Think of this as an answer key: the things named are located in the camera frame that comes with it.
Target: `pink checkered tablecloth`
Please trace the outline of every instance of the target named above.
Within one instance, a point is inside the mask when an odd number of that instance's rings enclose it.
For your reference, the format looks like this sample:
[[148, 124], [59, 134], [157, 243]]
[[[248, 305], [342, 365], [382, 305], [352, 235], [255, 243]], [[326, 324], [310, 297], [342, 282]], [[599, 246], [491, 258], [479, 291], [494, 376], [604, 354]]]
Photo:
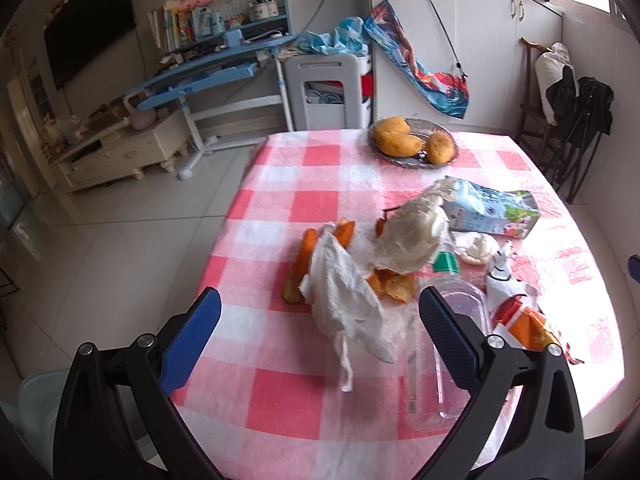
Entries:
[[[574, 220], [509, 138], [454, 134], [460, 154], [440, 170], [406, 170], [377, 158], [365, 130], [269, 137], [229, 210], [200, 290], [215, 287], [222, 317], [174, 403], [213, 463], [231, 479], [407, 479], [440, 445], [449, 424], [412, 430], [404, 367], [353, 349], [354, 390], [310, 307], [281, 298], [302, 233], [340, 217], [371, 229], [450, 174], [500, 190], [527, 189], [542, 217], [516, 240], [514, 274], [540, 290], [539, 304], [584, 360], [571, 367], [583, 415], [624, 376], [616, 318]], [[478, 270], [462, 275], [477, 282]], [[429, 388], [437, 410], [435, 375]]]

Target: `plastic bottle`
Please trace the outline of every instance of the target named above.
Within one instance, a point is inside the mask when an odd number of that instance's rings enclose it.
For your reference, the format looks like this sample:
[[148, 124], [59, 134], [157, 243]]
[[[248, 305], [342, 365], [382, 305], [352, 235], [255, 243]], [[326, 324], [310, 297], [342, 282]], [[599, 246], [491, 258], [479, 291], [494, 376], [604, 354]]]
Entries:
[[[460, 266], [448, 234], [432, 270], [435, 275], [426, 285], [435, 286], [454, 312], [469, 316], [487, 334], [488, 316], [484, 294], [460, 277]], [[409, 425], [414, 430], [430, 431], [436, 424], [455, 420], [468, 402], [468, 393], [460, 390], [451, 379], [417, 313], [410, 315], [408, 319], [406, 344]], [[434, 398], [433, 373], [438, 381], [437, 404]]]

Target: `pink plush toy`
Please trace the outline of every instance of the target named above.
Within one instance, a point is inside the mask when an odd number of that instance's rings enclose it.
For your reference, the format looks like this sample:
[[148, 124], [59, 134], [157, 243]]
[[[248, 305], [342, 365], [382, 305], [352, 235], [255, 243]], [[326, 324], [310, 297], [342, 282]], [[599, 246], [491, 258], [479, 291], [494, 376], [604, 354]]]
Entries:
[[184, 0], [180, 5], [178, 5], [178, 12], [185, 12], [186, 10], [193, 10], [196, 7], [204, 7], [208, 3], [211, 3], [213, 0]]

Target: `television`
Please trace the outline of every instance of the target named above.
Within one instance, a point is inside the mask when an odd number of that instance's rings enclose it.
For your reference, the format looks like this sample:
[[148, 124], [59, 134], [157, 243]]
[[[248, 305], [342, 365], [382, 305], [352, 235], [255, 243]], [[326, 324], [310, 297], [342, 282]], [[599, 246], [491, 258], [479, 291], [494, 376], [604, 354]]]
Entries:
[[44, 32], [56, 89], [135, 26], [131, 0], [69, 0]]

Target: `hanging bag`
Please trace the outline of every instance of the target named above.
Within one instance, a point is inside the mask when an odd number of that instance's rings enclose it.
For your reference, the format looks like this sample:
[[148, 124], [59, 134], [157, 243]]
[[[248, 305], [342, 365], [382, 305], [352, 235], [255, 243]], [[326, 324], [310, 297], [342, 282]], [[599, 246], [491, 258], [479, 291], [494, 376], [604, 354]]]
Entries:
[[424, 66], [415, 59], [414, 50], [402, 30], [402, 25], [400, 25], [389, 0], [384, 0], [370, 12], [365, 19], [364, 28], [379, 44], [391, 62], [402, 71], [404, 76], [437, 111], [462, 119], [469, 103], [466, 74], [460, 66], [453, 43], [449, 39], [447, 29], [442, 23], [436, 7], [431, 0], [429, 3], [436, 13], [447, 41], [449, 41], [449, 46], [456, 59], [456, 67], [460, 70], [460, 76], [447, 72], [430, 73], [425, 70]]

